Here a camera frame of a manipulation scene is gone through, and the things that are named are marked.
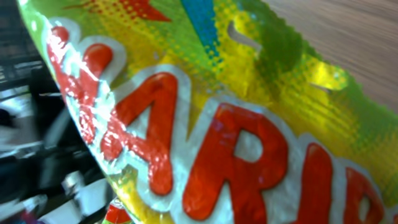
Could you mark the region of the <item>green gummy candy bag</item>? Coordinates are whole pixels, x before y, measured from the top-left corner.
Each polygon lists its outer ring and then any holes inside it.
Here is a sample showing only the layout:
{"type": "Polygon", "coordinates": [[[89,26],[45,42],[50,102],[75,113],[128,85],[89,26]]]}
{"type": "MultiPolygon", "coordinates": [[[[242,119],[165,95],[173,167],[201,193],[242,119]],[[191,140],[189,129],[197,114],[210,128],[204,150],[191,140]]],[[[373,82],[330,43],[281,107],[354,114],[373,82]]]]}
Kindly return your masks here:
{"type": "Polygon", "coordinates": [[[19,9],[137,221],[397,222],[397,116],[266,3],[19,9]]]}

